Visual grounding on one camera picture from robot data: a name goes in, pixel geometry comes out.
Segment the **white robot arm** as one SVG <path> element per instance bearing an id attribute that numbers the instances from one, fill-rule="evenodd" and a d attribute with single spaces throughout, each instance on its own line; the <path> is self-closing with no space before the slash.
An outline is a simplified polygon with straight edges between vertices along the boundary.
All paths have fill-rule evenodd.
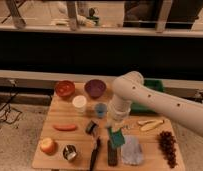
<path id="1" fill-rule="evenodd" d="M 122 122 L 130 113 L 131 103 L 135 102 L 203 137 L 203 104 L 147 88 L 137 71 L 117 77 L 112 82 L 112 91 L 108 112 L 113 121 Z"/>

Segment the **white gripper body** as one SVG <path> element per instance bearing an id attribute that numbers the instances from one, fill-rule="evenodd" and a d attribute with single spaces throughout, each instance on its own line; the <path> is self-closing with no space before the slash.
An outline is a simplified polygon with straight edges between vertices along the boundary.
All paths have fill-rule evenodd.
<path id="1" fill-rule="evenodd" d="M 129 116 L 130 106 L 130 101 L 112 99 L 108 103 L 107 126 L 119 129 L 123 125 L 124 119 Z"/>

